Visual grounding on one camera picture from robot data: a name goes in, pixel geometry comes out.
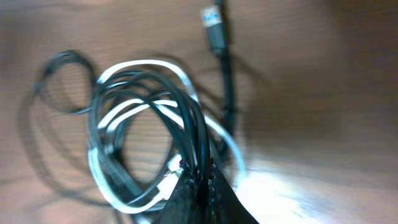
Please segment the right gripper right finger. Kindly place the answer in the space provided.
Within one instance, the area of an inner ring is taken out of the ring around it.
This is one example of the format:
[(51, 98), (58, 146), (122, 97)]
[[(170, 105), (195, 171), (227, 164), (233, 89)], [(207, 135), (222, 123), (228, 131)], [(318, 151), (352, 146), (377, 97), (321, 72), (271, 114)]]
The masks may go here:
[(258, 224), (247, 211), (211, 158), (203, 184), (203, 222), (207, 224)]

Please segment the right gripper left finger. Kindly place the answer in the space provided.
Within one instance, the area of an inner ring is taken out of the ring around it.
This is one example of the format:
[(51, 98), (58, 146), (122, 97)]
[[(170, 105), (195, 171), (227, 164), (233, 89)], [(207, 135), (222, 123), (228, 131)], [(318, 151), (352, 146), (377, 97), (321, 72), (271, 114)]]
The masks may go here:
[(182, 174), (153, 224), (197, 224), (202, 221), (195, 173), (186, 162), (180, 162), (180, 168)]

